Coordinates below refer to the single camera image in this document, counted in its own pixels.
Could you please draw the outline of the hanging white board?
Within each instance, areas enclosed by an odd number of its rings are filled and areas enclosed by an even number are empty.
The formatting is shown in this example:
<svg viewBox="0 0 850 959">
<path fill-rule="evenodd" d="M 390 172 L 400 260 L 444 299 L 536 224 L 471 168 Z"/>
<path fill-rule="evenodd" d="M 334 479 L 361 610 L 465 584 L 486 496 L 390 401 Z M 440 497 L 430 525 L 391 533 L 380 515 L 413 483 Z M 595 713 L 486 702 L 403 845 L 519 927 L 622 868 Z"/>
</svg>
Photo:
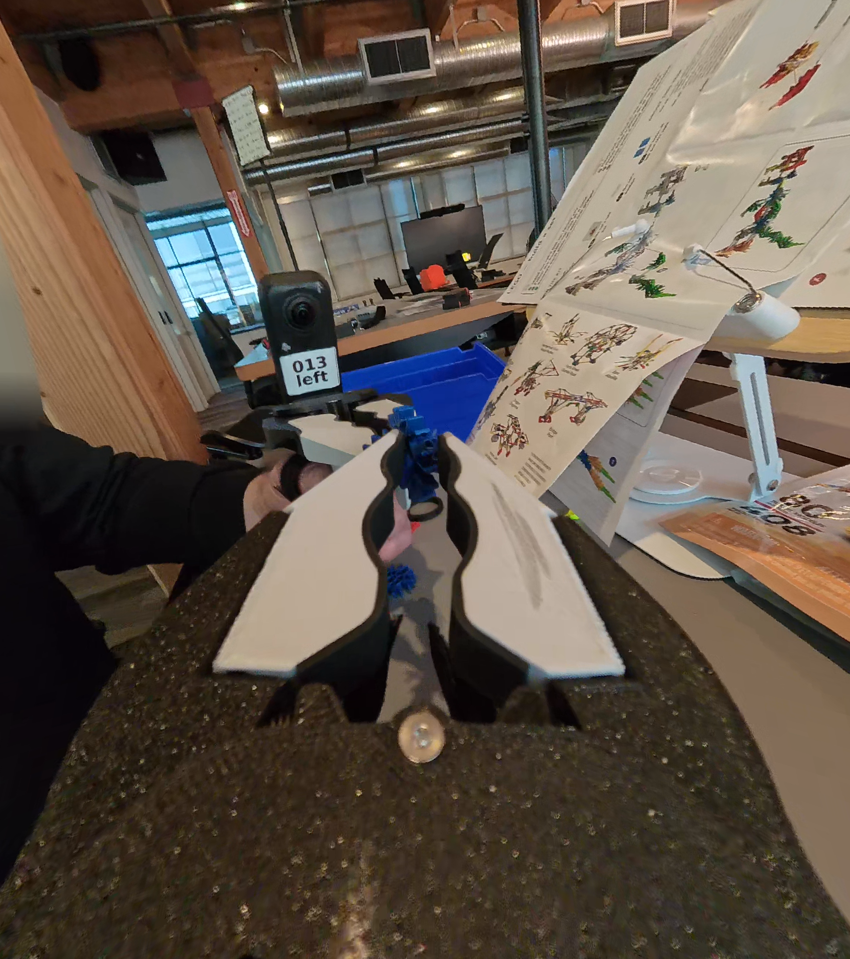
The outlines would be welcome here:
<svg viewBox="0 0 850 959">
<path fill-rule="evenodd" d="M 254 87 L 248 84 L 221 100 L 237 151 L 240 167 L 248 167 L 271 156 L 262 114 Z"/>
</svg>

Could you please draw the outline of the blue plastic bin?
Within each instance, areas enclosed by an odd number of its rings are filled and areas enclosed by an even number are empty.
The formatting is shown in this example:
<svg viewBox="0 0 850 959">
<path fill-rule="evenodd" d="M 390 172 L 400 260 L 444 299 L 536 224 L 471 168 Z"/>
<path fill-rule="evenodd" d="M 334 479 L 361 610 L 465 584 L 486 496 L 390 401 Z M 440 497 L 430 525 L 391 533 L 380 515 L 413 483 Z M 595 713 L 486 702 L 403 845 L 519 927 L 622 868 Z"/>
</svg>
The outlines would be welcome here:
<svg viewBox="0 0 850 959">
<path fill-rule="evenodd" d="M 504 369 L 499 356 L 477 344 L 343 372 L 342 377 L 346 390 L 407 396 L 431 428 L 466 442 Z"/>
</svg>

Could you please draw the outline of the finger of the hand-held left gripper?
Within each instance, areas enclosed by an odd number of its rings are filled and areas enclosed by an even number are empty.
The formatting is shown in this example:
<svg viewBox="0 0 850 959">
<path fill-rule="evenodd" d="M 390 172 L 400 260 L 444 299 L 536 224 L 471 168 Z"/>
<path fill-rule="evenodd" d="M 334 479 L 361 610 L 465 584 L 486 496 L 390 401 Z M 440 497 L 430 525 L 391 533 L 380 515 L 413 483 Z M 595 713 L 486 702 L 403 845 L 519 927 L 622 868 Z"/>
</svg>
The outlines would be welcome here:
<svg viewBox="0 0 850 959">
<path fill-rule="evenodd" d="M 364 404 L 355 404 L 349 411 L 349 421 L 357 429 L 367 431 L 371 438 L 367 441 L 377 441 L 386 436 L 392 429 L 392 414 L 397 405 L 388 398 L 379 398 Z"/>
<path fill-rule="evenodd" d="M 372 415 L 370 425 L 339 419 L 335 414 L 287 418 L 299 454 L 308 462 L 336 471 L 389 432 L 389 425 Z"/>
</svg>

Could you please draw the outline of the wooden work table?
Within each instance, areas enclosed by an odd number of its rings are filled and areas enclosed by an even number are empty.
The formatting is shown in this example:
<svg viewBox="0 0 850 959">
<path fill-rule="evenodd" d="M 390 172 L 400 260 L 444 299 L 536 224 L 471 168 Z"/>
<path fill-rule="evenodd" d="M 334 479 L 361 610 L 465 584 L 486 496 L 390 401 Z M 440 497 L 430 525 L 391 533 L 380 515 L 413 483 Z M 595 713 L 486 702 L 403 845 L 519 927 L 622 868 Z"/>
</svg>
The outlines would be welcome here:
<svg viewBox="0 0 850 959">
<path fill-rule="evenodd" d="M 384 318 L 368 328 L 344 333 L 337 341 L 338 365 L 342 373 L 412 358 L 421 354 L 464 346 L 489 332 L 509 316 L 518 316 L 525 306 L 501 301 L 503 290 L 469 292 L 469 301 L 453 309 L 444 302 L 452 292 L 396 299 L 385 303 Z"/>
</svg>

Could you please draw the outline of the large window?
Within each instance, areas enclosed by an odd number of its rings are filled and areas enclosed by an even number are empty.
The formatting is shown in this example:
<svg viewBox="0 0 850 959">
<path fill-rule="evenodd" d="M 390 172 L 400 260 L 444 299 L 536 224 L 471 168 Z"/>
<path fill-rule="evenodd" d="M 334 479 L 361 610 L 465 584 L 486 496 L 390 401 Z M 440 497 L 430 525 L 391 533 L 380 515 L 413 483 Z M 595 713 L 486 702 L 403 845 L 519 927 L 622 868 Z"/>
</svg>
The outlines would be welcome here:
<svg viewBox="0 0 850 959">
<path fill-rule="evenodd" d="M 224 206 L 155 212 L 145 224 L 189 318 L 207 308 L 232 330 L 261 323 L 257 282 Z"/>
</svg>

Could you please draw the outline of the person's left hand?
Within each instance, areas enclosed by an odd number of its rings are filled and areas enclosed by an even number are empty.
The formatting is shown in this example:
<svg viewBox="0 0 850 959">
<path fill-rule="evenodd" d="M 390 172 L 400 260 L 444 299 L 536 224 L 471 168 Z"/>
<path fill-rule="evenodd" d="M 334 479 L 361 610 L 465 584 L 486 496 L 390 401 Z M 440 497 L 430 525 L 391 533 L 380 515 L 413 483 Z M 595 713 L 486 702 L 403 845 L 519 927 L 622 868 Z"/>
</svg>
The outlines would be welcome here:
<svg viewBox="0 0 850 959">
<path fill-rule="evenodd" d="M 250 531 L 268 514 L 287 508 L 290 501 L 283 493 L 282 474 L 286 463 L 297 457 L 298 454 L 288 449 L 275 449 L 263 454 L 260 462 L 263 469 L 252 479 L 243 495 L 242 508 L 247 531 Z M 299 494 L 304 495 L 333 472 L 331 465 L 304 461 L 297 480 Z M 412 545 L 413 534 L 418 527 L 419 523 L 409 519 L 407 510 L 402 508 L 398 498 L 395 497 L 394 527 L 379 553 L 384 564 L 392 563 Z"/>
</svg>

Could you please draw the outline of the white book stand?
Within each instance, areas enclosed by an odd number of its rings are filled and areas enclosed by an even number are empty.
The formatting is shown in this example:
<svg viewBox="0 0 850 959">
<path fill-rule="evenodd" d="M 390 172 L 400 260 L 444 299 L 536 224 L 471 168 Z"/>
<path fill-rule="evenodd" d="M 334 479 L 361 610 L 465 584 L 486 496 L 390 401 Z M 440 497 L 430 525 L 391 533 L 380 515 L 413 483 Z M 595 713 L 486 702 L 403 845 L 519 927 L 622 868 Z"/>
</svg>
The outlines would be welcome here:
<svg viewBox="0 0 850 959">
<path fill-rule="evenodd" d="M 779 342 L 799 327 L 798 313 L 781 304 L 747 277 L 726 283 L 740 287 L 739 300 L 717 334 L 752 337 L 759 343 Z M 723 561 L 702 548 L 682 545 L 661 531 L 659 521 L 691 504 L 722 500 L 768 500 L 781 494 L 783 462 L 775 433 L 765 360 L 751 354 L 729 354 L 732 386 L 743 412 L 752 465 L 745 482 L 744 460 L 709 452 L 702 446 L 665 436 L 659 429 L 676 391 L 691 371 L 700 349 L 689 348 L 666 364 L 643 361 L 625 383 L 630 390 L 611 403 L 610 418 L 601 425 L 549 489 L 600 540 L 610 543 L 616 532 L 671 569 L 715 579 L 726 573 Z"/>
</svg>

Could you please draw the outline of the black steel column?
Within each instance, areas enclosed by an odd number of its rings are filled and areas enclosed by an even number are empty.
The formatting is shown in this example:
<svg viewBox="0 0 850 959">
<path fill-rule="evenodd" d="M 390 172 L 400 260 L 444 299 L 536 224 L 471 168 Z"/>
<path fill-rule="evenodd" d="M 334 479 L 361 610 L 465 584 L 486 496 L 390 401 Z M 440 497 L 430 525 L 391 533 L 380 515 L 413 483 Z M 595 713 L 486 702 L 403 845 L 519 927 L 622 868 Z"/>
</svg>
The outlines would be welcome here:
<svg viewBox="0 0 850 959">
<path fill-rule="evenodd" d="M 517 1 L 525 101 L 534 229 L 538 237 L 551 218 L 551 167 L 544 87 L 541 14 L 538 1 Z"/>
</svg>

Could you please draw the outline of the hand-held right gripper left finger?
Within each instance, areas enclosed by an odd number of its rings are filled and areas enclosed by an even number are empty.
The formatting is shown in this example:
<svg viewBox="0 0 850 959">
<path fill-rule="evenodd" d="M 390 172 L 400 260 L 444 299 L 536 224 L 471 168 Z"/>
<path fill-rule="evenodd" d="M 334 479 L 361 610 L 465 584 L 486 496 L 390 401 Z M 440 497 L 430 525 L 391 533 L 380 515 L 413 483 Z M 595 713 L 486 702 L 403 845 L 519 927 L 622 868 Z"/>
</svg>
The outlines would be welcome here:
<svg viewBox="0 0 850 959">
<path fill-rule="evenodd" d="M 274 518 L 213 672 L 326 685 L 351 721 L 379 719 L 394 644 L 382 550 L 404 464 L 405 439 L 390 432 Z"/>
</svg>

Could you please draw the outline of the printed toy set bag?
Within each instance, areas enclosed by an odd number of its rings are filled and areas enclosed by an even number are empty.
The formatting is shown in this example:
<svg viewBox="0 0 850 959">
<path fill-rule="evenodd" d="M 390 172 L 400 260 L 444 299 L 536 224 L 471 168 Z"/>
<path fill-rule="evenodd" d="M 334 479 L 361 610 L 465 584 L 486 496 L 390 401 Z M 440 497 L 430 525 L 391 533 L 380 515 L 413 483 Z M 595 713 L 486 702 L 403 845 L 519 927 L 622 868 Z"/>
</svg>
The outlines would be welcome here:
<svg viewBox="0 0 850 959">
<path fill-rule="evenodd" d="M 850 643 L 850 464 L 770 500 L 700 504 L 659 524 Z"/>
</svg>

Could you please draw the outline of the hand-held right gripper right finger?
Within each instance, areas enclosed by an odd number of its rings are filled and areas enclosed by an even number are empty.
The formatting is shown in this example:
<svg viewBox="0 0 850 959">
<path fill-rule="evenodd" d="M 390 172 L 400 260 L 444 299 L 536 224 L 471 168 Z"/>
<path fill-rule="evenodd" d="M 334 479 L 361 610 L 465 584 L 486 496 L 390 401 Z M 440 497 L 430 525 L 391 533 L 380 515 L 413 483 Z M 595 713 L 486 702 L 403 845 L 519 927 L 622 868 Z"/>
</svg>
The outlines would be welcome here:
<svg viewBox="0 0 850 959">
<path fill-rule="evenodd" d="M 579 723 L 566 683 L 625 665 L 575 564 L 566 524 L 473 448 L 439 438 L 445 527 L 457 554 L 436 675 L 461 723 Z"/>
</svg>

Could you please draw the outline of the white air vent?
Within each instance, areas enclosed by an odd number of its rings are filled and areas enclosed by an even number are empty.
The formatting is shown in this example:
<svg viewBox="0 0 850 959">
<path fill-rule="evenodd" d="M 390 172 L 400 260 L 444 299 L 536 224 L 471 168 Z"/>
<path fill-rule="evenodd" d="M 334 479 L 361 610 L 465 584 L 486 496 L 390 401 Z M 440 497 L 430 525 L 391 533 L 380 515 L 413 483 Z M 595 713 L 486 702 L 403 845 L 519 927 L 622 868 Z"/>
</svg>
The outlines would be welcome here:
<svg viewBox="0 0 850 959">
<path fill-rule="evenodd" d="M 674 1 L 615 1 L 615 45 L 659 42 L 673 35 Z"/>
<path fill-rule="evenodd" d="M 358 50 L 370 85 L 434 78 L 437 73 L 428 29 L 362 38 L 358 41 Z"/>
</svg>

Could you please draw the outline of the black monitor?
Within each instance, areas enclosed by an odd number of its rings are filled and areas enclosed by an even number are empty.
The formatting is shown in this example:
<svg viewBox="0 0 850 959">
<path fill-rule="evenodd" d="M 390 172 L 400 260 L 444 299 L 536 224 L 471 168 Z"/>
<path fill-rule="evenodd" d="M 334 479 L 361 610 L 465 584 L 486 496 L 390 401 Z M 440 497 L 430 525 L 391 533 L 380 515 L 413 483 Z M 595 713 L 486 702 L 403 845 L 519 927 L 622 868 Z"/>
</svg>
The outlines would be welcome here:
<svg viewBox="0 0 850 959">
<path fill-rule="evenodd" d="M 455 252 L 467 253 L 478 261 L 487 244 L 483 207 L 464 207 L 441 216 L 418 218 L 400 225 L 407 267 L 417 272 L 447 265 Z"/>
</svg>

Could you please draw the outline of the silver air duct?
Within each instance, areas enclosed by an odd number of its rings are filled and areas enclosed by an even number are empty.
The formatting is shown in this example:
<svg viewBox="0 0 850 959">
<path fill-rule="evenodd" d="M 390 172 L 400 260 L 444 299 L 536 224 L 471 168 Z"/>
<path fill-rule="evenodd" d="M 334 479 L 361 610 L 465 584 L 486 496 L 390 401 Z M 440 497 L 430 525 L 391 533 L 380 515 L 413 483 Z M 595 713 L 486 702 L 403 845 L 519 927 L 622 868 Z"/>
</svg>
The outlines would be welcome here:
<svg viewBox="0 0 850 959">
<path fill-rule="evenodd" d="M 673 42 L 700 28 L 708 19 L 707 2 L 676 7 L 672 34 L 659 40 L 618 44 L 615 15 L 563 20 L 541 31 L 542 69 L 545 74 L 598 64 L 615 63 L 661 53 Z M 426 94 L 521 78 L 522 51 L 517 31 L 434 44 L 434 72 L 423 78 L 390 78 L 371 82 L 358 55 L 326 58 L 293 66 L 276 66 L 277 100 L 287 117 L 310 112 L 346 109 Z"/>
<path fill-rule="evenodd" d="M 518 85 L 466 97 L 417 102 L 407 111 L 361 118 L 319 129 L 288 126 L 266 135 L 271 153 L 249 166 L 254 182 L 272 182 L 364 171 L 384 161 L 471 143 L 481 137 L 506 138 L 500 126 L 521 128 L 525 92 Z"/>
</svg>

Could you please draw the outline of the toy instruction booklet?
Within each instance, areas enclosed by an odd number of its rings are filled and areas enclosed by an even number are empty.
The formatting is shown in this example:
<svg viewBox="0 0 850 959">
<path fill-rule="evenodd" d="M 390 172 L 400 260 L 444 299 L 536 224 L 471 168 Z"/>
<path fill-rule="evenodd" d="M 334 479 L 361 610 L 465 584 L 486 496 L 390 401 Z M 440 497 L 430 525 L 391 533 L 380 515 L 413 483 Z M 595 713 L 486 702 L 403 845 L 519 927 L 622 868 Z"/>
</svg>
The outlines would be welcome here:
<svg viewBox="0 0 850 959">
<path fill-rule="evenodd" d="M 731 2 L 641 68 L 501 301 L 470 443 L 609 541 L 727 317 L 850 309 L 850 1 Z"/>
</svg>

